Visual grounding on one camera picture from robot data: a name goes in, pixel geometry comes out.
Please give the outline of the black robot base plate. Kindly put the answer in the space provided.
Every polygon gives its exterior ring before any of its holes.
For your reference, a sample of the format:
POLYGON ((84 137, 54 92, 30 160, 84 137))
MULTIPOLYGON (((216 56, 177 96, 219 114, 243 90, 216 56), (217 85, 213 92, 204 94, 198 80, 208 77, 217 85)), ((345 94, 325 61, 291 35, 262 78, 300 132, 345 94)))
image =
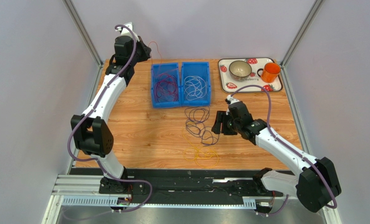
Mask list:
MULTIPOLYGON (((216 169, 127 169, 133 203, 189 205, 240 205, 244 196, 270 201, 280 192, 259 190, 252 177, 257 170, 216 169)), ((97 175, 97 192, 102 171, 99 168, 74 168, 71 175, 97 175)))

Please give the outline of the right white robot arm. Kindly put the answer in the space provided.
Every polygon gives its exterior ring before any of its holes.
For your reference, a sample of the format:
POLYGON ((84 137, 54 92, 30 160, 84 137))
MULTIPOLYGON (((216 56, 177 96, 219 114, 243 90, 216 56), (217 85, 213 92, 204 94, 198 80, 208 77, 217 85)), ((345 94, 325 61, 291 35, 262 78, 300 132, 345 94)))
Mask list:
POLYGON ((342 193, 334 163, 327 157, 316 158, 280 136, 266 121, 254 119, 247 106, 237 99, 228 101, 226 111, 217 111, 214 134, 241 135, 285 164, 292 174, 264 168, 253 176, 259 191, 277 191, 298 198, 311 212, 329 203, 336 208, 336 197, 342 193))

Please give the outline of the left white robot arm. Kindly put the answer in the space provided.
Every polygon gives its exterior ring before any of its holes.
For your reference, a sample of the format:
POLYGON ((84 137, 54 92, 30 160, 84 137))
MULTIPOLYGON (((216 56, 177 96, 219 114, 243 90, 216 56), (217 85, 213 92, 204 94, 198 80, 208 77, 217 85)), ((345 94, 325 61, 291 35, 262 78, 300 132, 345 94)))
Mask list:
POLYGON ((114 137, 107 123, 118 97, 135 73, 135 65, 150 59, 151 53, 138 35, 135 39, 126 35, 117 37, 114 50, 94 100, 81 115, 71 118, 69 138, 76 149, 90 156, 103 171, 99 189, 102 194, 124 194, 129 190, 128 173, 113 152, 114 137))

